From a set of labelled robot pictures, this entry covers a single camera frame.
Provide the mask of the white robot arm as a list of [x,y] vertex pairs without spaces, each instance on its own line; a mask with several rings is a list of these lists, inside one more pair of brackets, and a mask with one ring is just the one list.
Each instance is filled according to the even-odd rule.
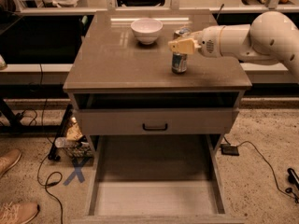
[[174,53],[199,51],[210,58],[234,57],[246,63],[282,63],[299,80],[299,30],[284,14],[267,11],[252,24],[216,25],[168,42]]

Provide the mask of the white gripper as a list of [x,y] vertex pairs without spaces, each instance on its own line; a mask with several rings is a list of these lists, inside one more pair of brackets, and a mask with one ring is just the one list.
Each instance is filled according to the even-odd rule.
[[210,26],[202,31],[191,33],[189,38],[177,38],[168,42],[168,47],[174,53],[194,54],[196,51],[205,57],[221,56],[222,26]]

